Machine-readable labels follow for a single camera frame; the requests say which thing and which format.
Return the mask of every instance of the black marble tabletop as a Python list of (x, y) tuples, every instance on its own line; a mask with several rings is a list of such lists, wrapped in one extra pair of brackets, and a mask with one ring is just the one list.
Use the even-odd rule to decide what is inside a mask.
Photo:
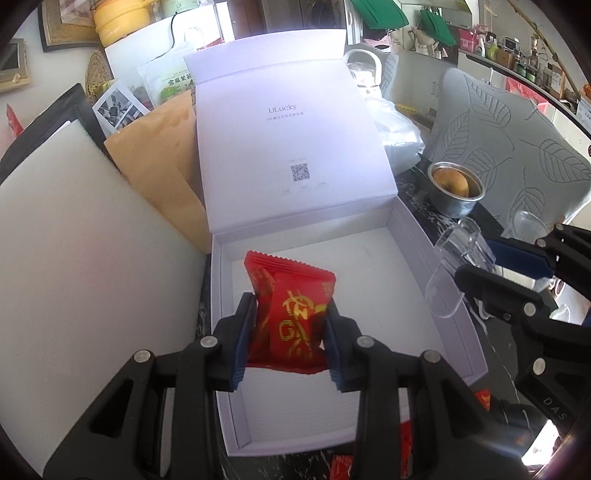
[[(408, 207), (432, 243), (455, 220), (439, 214), (431, 205), (426, 191), (424, 166), (408, 170), (396, 177), (398, 196)], [(485, 235), (499, 235), (502, 226), (480, 204), (477, 204), (470, 217), (476, 221)], [(210, 330), (209, 259), (203, 279), (201, 306), (197, 327), (197, 337), (207, 335)], [(491, 413), (507, 426), (508, 448), (523, 455), (544, 425), (546, 419), (515, 388), (513, 378), (517, 372), (517, 356), (509, 325), (493, 319), (483, 322), (472, 315), (489, 372), (471, 388), (473, 391), (487, 389), (492, 395)], [(223, 444), (222, 433), (217, 416), (215, 401), (211, 402), (215, 418), (215, 438), (217, 441), (222, 472), (226, 480), (320, 480), (327, 479), (330, 462), (335, 453), (351, 455), (353, 447), (343, 445), (333, 449), (315, 452), (275, 455), (269, 457), (228, 457)]]

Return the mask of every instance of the shelf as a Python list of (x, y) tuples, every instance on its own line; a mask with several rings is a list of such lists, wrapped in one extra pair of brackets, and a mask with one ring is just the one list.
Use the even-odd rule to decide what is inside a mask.
[(583, 132), (585, 134), (585, 136), (587, 136), (588, 139), (591, 140), (591, 132), (581, 123), (581, 120), (579, 120), (573, 112), (571, 112), (562, 103), (560, 103), (560, 101), (558, 101), (556, 98), (554, 98), (552, 95), (550, 95), (545, 90), (542, 90), (535, 83), (530, 82), (528, 79), (523, 78), (521, 75), (517, 75), (515, 72), (513, 72), (513, 70), (510, 70), (502, 65), (499, 65), (498, 63), (495, 63), (492, 60), (486, 59), (484, 57), (480, 57), (478, 55), (474, 55), (473, 53), (468, 53), (467, 51), (460, 50), (460, 52), (462, 52), (468, 60), (475, 61), (476, 63), (479, 63), (480, 65), (484, 65), (485, 67), (489, 67), (489, 68), (493, 69), (494, 71), (496, 71), (502, 75), (505, 75), (507, 77), (510, 77), (514, 80), (517, 80), (518, 82), (522, 83), (523, 85), (526, 85), (527, 87), (531, 88), (535, 93), (537, 93), (538, 95), (540, 95), (543, 98), (545, 98), (546, 100), (548, 100), (548, 102), (553, 107), (555, 107), (558, 111), (565, 114), (565, 116), (569, 120), (571, 120), (572, 123), (574, 123), (581, 130), (581, 132)]

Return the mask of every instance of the blue gripper pad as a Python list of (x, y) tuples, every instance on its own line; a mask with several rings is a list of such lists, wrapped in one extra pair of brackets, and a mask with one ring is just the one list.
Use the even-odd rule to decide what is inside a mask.
[(496, 265), (509, 268), (534, 280), (552, 278), (554, 276), (554, 270), (548, 265), (548, 259), (545, 253), (535, 253), (525, 250), (525, 248), (534, 250), (535, 247), (533, 245), (523, 244), (524, 249), (522, 249), (515, 245), (510, 245), (510, 242), (515, 241), (486, 239), (486, 243), (495, 254)]

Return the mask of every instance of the gray chair back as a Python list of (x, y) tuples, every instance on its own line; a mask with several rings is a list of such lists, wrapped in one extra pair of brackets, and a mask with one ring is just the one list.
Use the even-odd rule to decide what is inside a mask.
[(482, 204), (507, 226), (517, 210), (546, 225), (569, 221), (591, 199), (591, 168), (529, 99), (458, 69), (440, 81), (425, 155), (464, 165), (483, 181)]

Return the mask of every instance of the white gift box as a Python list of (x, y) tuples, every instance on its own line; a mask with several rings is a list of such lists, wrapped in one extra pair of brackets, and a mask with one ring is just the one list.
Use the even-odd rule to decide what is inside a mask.
[[(439, 259), (397, 197), (364, 100), (343, 60), (345, 32), (251, 37), (186, 57), (213, 232), (212, 328), (252, 286), (250, 249), (336, 274), (335, 302), (398, 352), (434, 349), (471, 384), (486, 372), (463, 305), (433, 317), (424, 290)], [(355, 438), (359, 394), (327, 371), (247, 368), (217, 402), (228, 455), (301, 452)], [(408, 406), (401, 403), (402, 419)]]

